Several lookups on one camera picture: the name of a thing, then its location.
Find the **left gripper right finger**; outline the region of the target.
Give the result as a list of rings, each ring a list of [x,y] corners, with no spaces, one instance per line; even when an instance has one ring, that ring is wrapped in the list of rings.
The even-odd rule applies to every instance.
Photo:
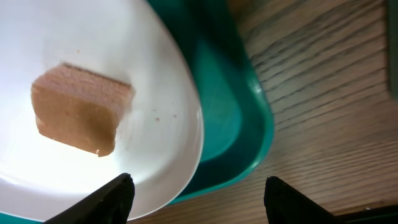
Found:
[[[268,177],[264,206],[269,224],[341,224],[342,221],[282,179]]]

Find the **teal serving tray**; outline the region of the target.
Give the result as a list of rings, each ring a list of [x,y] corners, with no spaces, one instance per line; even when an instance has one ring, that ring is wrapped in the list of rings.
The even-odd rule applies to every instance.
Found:
[[[204,125],[198,167],[170,204],[245,178],[270,148],[273,118],[225,1],[146,2],[187,63]]]

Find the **large white plate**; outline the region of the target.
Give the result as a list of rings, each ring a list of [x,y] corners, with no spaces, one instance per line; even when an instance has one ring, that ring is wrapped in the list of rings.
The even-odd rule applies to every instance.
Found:
[[[30,88],[69,63],[128,82],[135,95],[108,156],[42,136]],[[136,196],[130,219],[171,202],[203,149],[197,88],[146,1],[1,2],[1,211],[45,221],[122,173]]]

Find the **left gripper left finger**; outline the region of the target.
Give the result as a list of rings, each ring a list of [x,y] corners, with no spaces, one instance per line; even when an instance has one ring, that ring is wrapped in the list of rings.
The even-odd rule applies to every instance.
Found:
[[[44,224],[125,224],[134,196],[131,175],[123,173]]]

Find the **orange food cube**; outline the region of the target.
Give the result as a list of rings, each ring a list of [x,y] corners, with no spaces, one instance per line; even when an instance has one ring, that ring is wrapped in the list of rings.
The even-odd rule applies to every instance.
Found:
[[[98,157],[110,155],[131,105],[131,85],[60,64],[36,78],[31,101],[39,133]]]

